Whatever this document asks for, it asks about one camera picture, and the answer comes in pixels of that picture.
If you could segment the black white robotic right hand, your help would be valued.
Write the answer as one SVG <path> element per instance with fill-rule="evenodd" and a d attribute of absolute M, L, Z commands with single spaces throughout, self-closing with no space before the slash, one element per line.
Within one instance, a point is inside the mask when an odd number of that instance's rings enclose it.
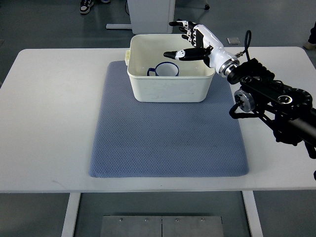
<path fill-rule="evenodd" d="M 222 77 L 227 77 L 239 66 L 237 57 L 228 53 L 218 38 L 204 25 L 186 20 L 173 21 L 169 25 L 179 27 L 183 33 L 181 37 L 187 40 L 192 48 L 168 51 L 163 54 L 164 57 L 179 61 L 202 60 L 206 66 L 214 68 Z"/>

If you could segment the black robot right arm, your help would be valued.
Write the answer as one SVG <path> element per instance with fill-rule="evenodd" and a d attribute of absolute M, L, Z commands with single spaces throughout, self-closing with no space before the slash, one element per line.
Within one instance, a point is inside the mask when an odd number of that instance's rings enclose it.
<path fill-rule="evenodd" d="M 277 142 L 297 146 L 304 142 L 309 157 L 316 157 L 316 110 L 310 93 L 275 79 L 257 59 L 250 58 L 251 31 L 247 31 L 244 51 L 247 61 L 227 71 L 230 84 L 240 84 L 229 114 L 234 119 L 259 118 Z"/>

